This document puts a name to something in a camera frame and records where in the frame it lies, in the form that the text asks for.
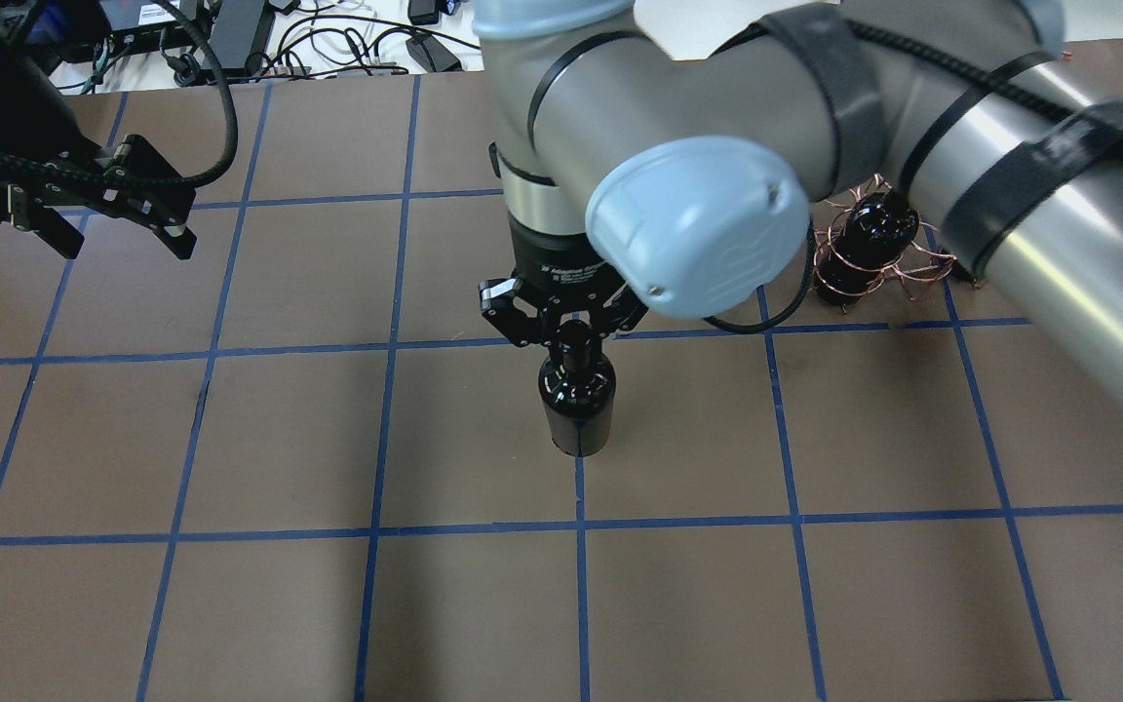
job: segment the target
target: cable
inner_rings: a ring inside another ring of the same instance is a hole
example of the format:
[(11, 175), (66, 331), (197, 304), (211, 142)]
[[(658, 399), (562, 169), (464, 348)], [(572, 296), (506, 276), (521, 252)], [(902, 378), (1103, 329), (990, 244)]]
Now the cable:
[(989, 72), (971, 65), (971, 63), (967, 63), (962, 58), (942, 52), (940, 48), (924, 44), (922, 40), (886, 30), (886, 28), (868, 26), (868, 24), (856, 21), (856, 19), (847, 19), (846, 21), (847, 26), (851, 27), (852, 34), (859, 37), (859, 39), (868, 40), (870, 44), (895, 49), (895, 52), (900, 52), (901, 54), (907, 54), (922, 60), (922, 62), (931, 63), (955, 76), (970, 81), (970, 83), (976, 85), (982, 85), (982, 88), (989, 90), (989, 92), (999, 94), (999, 97), (1006, 98), (1017, 106), (1035, 112), (1035, 115), (1047, 117), (1048, 120), (1060, 122), (1074, 115), (1075, 110), (1072, 108), (1060, 106), (1060, 103), (1042, 98), (1041, 94), (1016, 88), (1016, 85), (1008, 83), (1007, 80), (997, 79), (990, 75)]
[(228, 90), (228, 79), (223, 73), (223, 66), (219, 65), (219, 60), (214, 55), (210, 43), (202, 36), (202, 33), (193, 26), (190, 18), (174, 8), (167, 0), (152, 0), (152, 3), (159, 6), (170, 13), (183, 28), (184, 33), (192, 37), (198, 48), (202, 49), (210, 60), (210, 72), (214, 74), (214, 84), (219, 91), (219, 102), (223, 108), (223, 119), (227, 122), (227, 133), (223, 136), (223, 152), (219, 154), (218, 161), (210, 168), (192, 176), (182, 177), (138, 177), (138, 176), (110, 176), (110, 174), (90, 174), (85, 172), (72, 172), (72, 170), (53, 167), (48, 164), (39, 164), (37, 161), (21, 158), (11, 154), (0, 152), (0, 170), (6, 174), (25, 174), (28, 177), (42, 179), (45, 182), (62, 182), (69, 185), (90, 185), (112, 190), (144, 190), (152, 188), (201, 188), (210, 185), (227, 170), (231, 167), (237, 155), (237, 139), (240, 137), (237, 126), (236, 106), (232, 104), (232, 93)]
[[(108, 40), (107, 49), (110, 48), (111, 48), (111, 43), (110, 40)], [(97, 69), (94, 69), (93, 73), (89, 76), (89, 80), (85, 81), (85, 89), (82, 90), (81, 94), (93, 92), (94, 88), (98, 88), (98, 85), (102, 85), (103, 80), (107, 79), (107, 74), (111, 71), (111, 69), (116, 66), (117, 63), (119, 63), (121, 60), (128, 56), (129, 51), (131, 48), (133, 48), (133, 36), (129, 36), (128, 39), (125, 40), (124, 46), (120, 47), (119, 52), (116, 52), (111, 56), (103, 58), (102, 64)]]
[(282, 52), (284, 52), (284, 42), (286, 39), (289, 39), (289, 35), (293, 30), (295, 30), (295, 28), (298, 28), (300, 26), (303, 26), (304, 24), (313, 24), (317, 19), (356, 19), (357, 21), (365, 21), (365, 22), (371, 22), (371, 24), (380, 24), (380, 26), (392, 26), (392, 27), (398, 27), (398, 28), (405, 28), (405, 30), (418, 31), (420, 34), (429, 34), (431, 36), (438, 36), (441, 39), (454, 40), (456, 44), (460, 44), (463, 46), (467, 46), (467, 48), (475, 48), (475, 49), (480, 49), (481, 48), (481, 46), (477, 45), (477, 44), (472, 44), (472, 43), (469, 43), (468, 40), (465, 40), (465, 39), (458, 39), (458, 37), (453, 36), (450, 34), (445, 34), (445, 33), (441, 33), (441, 31), (436, 31), (436, 30), (432, 30), (432, 28), (427, 28), (427, 27), (409, 26), (409, 24), (396, 22), (396, 21), (393, 21), (393, 19), (368, 18), (368, 17), (366, 17), (366, 15), (321, 15), (321, 17), (298, 19), (298, 21), (295, 21), (295, 22), (291, 24), (289, 27), (286, 27), (284, 29), (284, 34), (280, 35), (280, 43), (276, 45), (276, 54), (281, 54)]
[(800, 288), (796, 290), (796, 297), (792, 299), (792, 302), (787, 303), (787, 307), (783, 308), (778, 314), (770, 317), (770, 319), (758, 323), (758, 325), (736, 325), (733, 322), (728, 322), (719, 320), (718, 317), (705, 317), (705, 322), (715, 329), (722, 329), (730, 334), (739, 334), (742, 336), (751, 336), (756, 334), (765, 334), (770, 331), (770, 329), (776, 328), (780, 323), (787, 321), (792, 314), (796, 314), (796, 310), (803, 306), (803, 301), (809, 297), (809, 292), (812, 290), (812, 276), (816, 274), (816, 236), (812, 234), (812, 218), (809, 219), (809, 230), (805, 235), (805, 256), (803, 256), (803, 277), (800, 280)]

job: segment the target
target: blue tape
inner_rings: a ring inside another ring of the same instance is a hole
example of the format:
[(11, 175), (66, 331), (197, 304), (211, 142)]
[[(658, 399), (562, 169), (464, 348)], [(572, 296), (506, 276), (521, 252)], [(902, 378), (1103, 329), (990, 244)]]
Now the blue tape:
[(973, 361), (968, 354), (968, 343), (965, 339), (965, 326), (956, 314), (956, 300), (952, 298), (949, 281), (943, 281), (943, 298), (948, 302), (948, 316), (952, 321), (952, 331), (956, 335), (956, 346), (959, 348), (959, 358), (965, 366), (965, 377), (968, 382), (968, 390), (973, 399), (973, 408), (977, 411), (977, 423), (982, 431), (982, 443), (986, 445), (986, 458), (990, 462), (990, 475), (994, 477), (994, 489), (999, 494), (999, 505), (1004, 514), (1004, 522), (1007, 523), (1008, 539), (1012, 543), (1012, 554), (1016, 559), (1016, 571), (1021, 574), (1021, 586), (1024, 590), (1025, 604), (1030, 609), (1030, 620), (1033, 623), (1034, 637), (1038, 639), (1038, 650), (1042, 654), (1043, 668), (1047, 672), (1047, 682), (1051, 685), (1051, 693), (1056, 699), (1065, 699), (1063, 685), (1060, 684), (1060, 674), (1056, 669), (1056, 659), (1051, 653), (1051, 642), (1047, 638), (1047, 627), (1042, 621), (1042, 612), (1038, 608), (1038, 595), (1033, 586), (1033, 577), (1030, 575), (1030, 564), (1026, 563), (1024, 547), (1021, 545), (1021, 532), (1016, 528), (1016, 516), (1012, 511), (1012, 499), (1008, 496), (1006, 481), (1003, 480), (1003, 467), (999, 465), (998, 450), (994, 447), (994, 436), (990, 434), (989, 418), (986, 417), (986, 405), (982, 402), (982, 391), (977, 385), (977, 373), (973, 370)]
[(401, 227), (396, 233), (396, 283), (393, 285), (392, 325), (387, 330), (387, 367), (384, 370), (384, 396), (380, 409), (380, 448), (375, 456), (375, 487), (371, 501), (371, 539), (366, 544), (366, 577), (362, 587), (362, 618), (358, 624), (358, 658), (355, 662), (353, 696), (366, 698), (366, 655), (371, 646), (371, 613), (375, 592), (375, 564), (380, 558), (380, 522), (383, 516), (384, 472), (387, 466), (387, 429), (393, 409), (393, 382), (396, 375), (396, 334), (401, 328), (402, 288), (405, 277), (405, 246), (410, 234), (410, 179), (414, 174), (414, 146), (418, 138), (419, 79), (414, 76), (410, 97), (410, 142), (405, 147), (405, 176), (402, 183)]
[(175, 509), (173, 511), (173, 525), (167, 544), (167, 554), (164, 556), (164, 568), (158, 578), (158, 594), (155, 596), (155, 610), (150, 619), (150, 635), (146, 639), (146, 654), (141, 660), (141, 675), (137, 678), (137, 702), (144, 702), (146, 690), (150, 685), (150, 671), (155, 649), (158, 645), (158, 629), (162, 626), (164, 608), (167, 603), (167, 587), (171, 583), (171, 571), (175, 560), (175, 544), (180, 535), (180, 526), (184, 514), (184, 502), (189, 495), (190, 476), (193, 472), (193, 458), (197, 455), (197, 443), (202, 430), (202, 417), (206, 412), (206, 399), (210, 392), (211, 379), (214, 376), (216, 352), (219, 347), (219, 334), (223, 328), (223, 314), (228, 306), (228, 292), (232, 288), (232, 271), (237, 263), (237, 252), (240, 248), (240, 233), (245, 226), (246, 208), (249, 200), (249, 189), (254, 185), (255, 170), (258, 166), (258, 152), (263, 147), (263, 131), (267, 126), (267, 111), (271, 107), (272, 85), (267, 84), (263, 92), (263, 108), (258, 115), (258, 129), (255, 133), (254, 149), (249, 154), (249, 168), (246, 172), (245, 188), (240, 191), (240, 211), (237, 212), (237, 224), (232, 231), (232, 245), (228, 248), (228, 263), (223, 271), (222, 288), (219, 289), (219, 303), (216, 307), (214, 323), (210, 330), (210, 348), (207, 352), (206, 372), (202, 376), (202, 390), (197, 398), (197, 405), (193, 409), (193, 425), (189, 437), (189, 448), (184, 454), (184, 466), (181, 471), (180, 487), (175, 491)]
[[(579, 453), (583, 432), (579, 431)], [(592, 649), (587, 640), (587, 480), (583, 457), (574, 459), (575, 576), (579, 594), (579, 702), (592, 702)]]
[[(757, 290), (757, 303), (761, 308), (761, 320), (770, 319), (770, 308), (765, 298), (765, 289)], [(803, 607), (803, 624), (809, 637), (809, 657), (812, 660), (812, 683), (816, 699), (825, 702), (825, 674), (821, 662), (821, 644), (816, 636), (816, 613), (812, 602), (812, 582), (809, 577), (809, 555), (803, 541), (803, 522), (800, 516), (800, 499), (794, 484), (794, 466), (792, 465), (792, 445), (787, 438), (787, 418), (783, 403), (783, 385), (779, 382), (779, 361), (774, 348), (774, 335), (765, 335), (765, 359), (770, 372), (770, 389), (774, 394), (774, 417), (779, 431), (779, 453), (783, 456), (783, 476), (786, 483), (787, 507), (792, 512), (792, 539), (796, 554), (796, 569), (800, 574), (800, 599)]]
[[(81, 218), (77, 226), (79, 230), (83, 233), (85, 226), (89, 226), (89, 217)], [(67, 281), (71, 280), (72, 275), (72, 262), (66, 262), (63, 264), (63, 274), (58, 279), (58, 285), (55, 289), (54, 302), (51, 302), (49, 314), (46, 316), (46, 325), (40, 332), (40, 339), (37, 341), (37, 352), (34, 355), (33, 365), (28, 370), (28, 380), (26, 386), (24, 388), (22, 394), (19, 396), (19, 405), (17, 408), (17, 416), (11, 421), (11, 431), (8, 431), (8, 440), (3, 446), (3, 458), (0, 459), (0, 493), (3, 492), (3, 480), (8, 475), (8, 466), (11, 465), (11, 454), (15, 450), (15, 443), (19, 436), (19, 427), (24, 423), (24, 414), (28, 409), (28, 399), (33, 396), (33, 388), (37, 380), (37, 372), (40, 370), (40, 357), (46, 354), (46, 345), (49, 343), (49, 334), (54, 331), (55, 320), (58, 319), (58, 307), (63, 303), (63, 293), (67, 290)]]

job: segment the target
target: metal cylinder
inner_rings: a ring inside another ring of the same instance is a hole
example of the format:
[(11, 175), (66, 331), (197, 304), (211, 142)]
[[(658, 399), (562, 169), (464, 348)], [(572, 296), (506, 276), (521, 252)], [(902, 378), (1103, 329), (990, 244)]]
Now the metal cylinder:
[(986, 276), (1123, 403), (1123, 164), (1097, 166), (1039, 206)]
[[(957, 81), (926, 65), (917, 65), (913, 78), (904, 80), (902, 56), (882, 48), (870, 53), (882, 64), (886, 83), (907, 90), (888, 99), (902, 110), (901, 145), (891, 148), (883, 170), (893, 179), (933, 116), (941, 113), (928, 112), (932, 116), (922, 119), (913, 113), (914, 107), (948, 106), (942, 99), (957, 93)], [(1108, 99), (1063, 63), (1042, 63), (1012, 83), (1072, 108)], [(1051, 128), (1043, 117), (1003, 98), (980, 100), (922, 161), (909, 192), (912, 204), (923, 218), (944, 222), (973, 183), (1017, 146), (1038, 142)], [(971, 249), (946, 226), (940, 239), (953, 252)], [(1123, 161), (1108, 159), (1089, 168), (1022, 218), (994, 250), (984, 275), (1123, 404)]]

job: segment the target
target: copper wire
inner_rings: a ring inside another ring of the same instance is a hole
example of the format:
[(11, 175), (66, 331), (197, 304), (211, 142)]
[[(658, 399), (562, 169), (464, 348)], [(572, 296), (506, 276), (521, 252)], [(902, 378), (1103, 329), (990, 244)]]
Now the copper wire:
[[(916, 243), (912, 241), (912, 248), (916, 248), (919, 254), (923, 254), (928, 257), (928, 265), (907, 268), (904, 266), (905, 256), (907, 256), (907, 249), (895, 259), (895, 262), (887, 263), (886, 266), (882, 268), (866, 268), (855, 265), (855, 263), (848, 262), (846, 257), (839, 254), (838, 249), (834, 248), (834, 240), (842, 236), (843, 228), (846, 228), (846, 221), (851, 217), (851, 213), (856, 211), (856, 206), (865, 200), (866, 197), (873, 195), (875, 192), (886, 192), (891, 191), (891, 184), (887, 183), (886, 179), (880, 174), (875, 174), (873, 179), (857, 185), (856, 188), (848, 189), (847, 193), (851, 197), (851, 204), (837, 203), (833, 200), (824, 200), (825, 204), (830, 204), (831, 208), (838, 210), (834, 218), (831, 219), (830, 224), (825, 228), (815, 228), (814, 236), (816, 237), (816, 254), (814, 256), (814, 263), (816, 264), (816, 270), (819, 272), (815, 275), (816, 283), (823, 285), (830, 292), (836, 292), (838, 294), (843, 294), (847, 298), (855, 298), (850, 306), (856, 306), (861, 299), (869, 297), (875, 292), (878, 292), (888, 280), (895, 279), (900, 283), (900, 288), (904, 290), (907, 294), (910, 302), (917, 302), (921, 299), (921, 293), (924, 292), (930, 285), (939, 283), (939, 281), (946, 279), (952, 274), (952, 270), (956, 266), (956, 257), (952, 254), (944, 254), (941, 252), (931, 252)], [(939, 234), (939, 227), (931, 226), (926, 221), (921, 222), (922, 230)], [(838, 259), (839, 263), (846, 265), (848, 268), (853, 271), (864, 272), (864, 274), (873, 274), (874, 280), (869, 281), (868, 289), (865, 292), (851, 293), (846, 292), (846, 290), (839, 290), (830, 284), (830, 281), (825, 280), (821, 275), (821, 265), (829, 262), (833, 257)], [(917, 288), (919, 292), (914, 293), (913, 288)], [(848, 308), (850, 306), (842, 306), (843, 314), (847, 314)]]

